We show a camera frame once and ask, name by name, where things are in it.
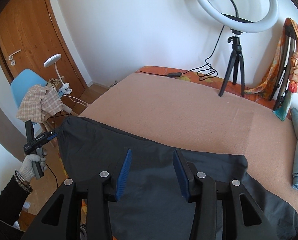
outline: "tripod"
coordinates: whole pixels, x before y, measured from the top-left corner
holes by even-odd
[[[240,76],[241,76],[241,96],[245,96],[245,70],[243,63],[243,56],[240,45],[240,38],[238,36],[233,36],[228,39],[228,43],[233,42],[232,44],[232,52],[229,59],[226,75],[224,78],[224,82],[222,83],[219,96],[221,97],[224,94],[225,88],[229,81],[229,77],[233,68],[233,81],[232,84],[235,85],[237,83],[238,76],[238,66],[240,64]]]

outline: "person's hand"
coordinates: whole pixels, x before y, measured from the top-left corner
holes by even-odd
[[[37,154],[29,154],[25,157],[21,168],[19,169],[19,174],[30,183],[31,179],[34,177],[34,172],[32,168],[32,162],[40,162],[42,171],[47,169],[46,167],[46,157],[40,157]]]

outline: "ring light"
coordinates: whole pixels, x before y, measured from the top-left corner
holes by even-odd
[[[255,23],[242,23],[232,20],[217,11],[208,0],[198,0],[202,8],[215,20],[229,28],[246,33],[258,33],[270,29],[278,20],[278,1],[269,0],[270,8],[262,20]]]

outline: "person's arm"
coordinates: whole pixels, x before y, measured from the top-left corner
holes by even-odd
[[[25,200],[32,192],[29,183],[34,177],[33,161],[40,161],[42,170],[46,170],[46,158],[40,158],[36,154],[27,155],[19,172],[12,176],[0,194],[0,220],[9,225],[13,225],[18,220]]]

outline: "desk lamp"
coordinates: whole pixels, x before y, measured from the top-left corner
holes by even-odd
[[[44,67],[49,67],[49,66],[55,64],[56,72],[57,72],[58,77],[59,77],[59,79],[60,79],[60,81],[62,83],[62,87],[59,89],[58,94],[59,95],[67,95],[67,94],[70,94],[72,92],[72,89],[69,88],[69,83],[66,83],[65,84],[62,81],[62,78],[61,78],[61,76],[59,74],[59,71],[57,69],[57,61],[60,60],[60,59],[61,59],[61,54],[53,55],[52,57],[50,57],[49,59],[47,59],[46,62],[43,65],[44,65]]]
[[[233,51],[229,59],[229,64],[227,67],[224,81],[222,83],[222,87],[219,92],[219,96],[221,97],[225,91],[232,68],[233,68],[233,85],[236,84],[237,75],[238,75],[238,65],[240,65],[241,96],[244,97],[244,90],[245,90],[244,62],[243,62],[243,56],[242,56],[242,47],[241,47],[240,38],[238,37],[238,35],[240,35],[242,32],[258,33],[258,32],[263,32],[265,30],[270,29],[278,20],[278,1],[269,0],[270,8],[267,15],[258,22],[250,22],[248,20],[239,18],[237,13],[236,13],[236,17],[222,14],[218,12],[209,3],[208,0],[198,0],[198,2],[211,17],[213,17],[215,20],[222,23],[223,25],[228,26],[232,30],[233,34],[235,34],[235,36],[230,37],[228,39],[228,43],[233,42],[233,45],[232,45]]]

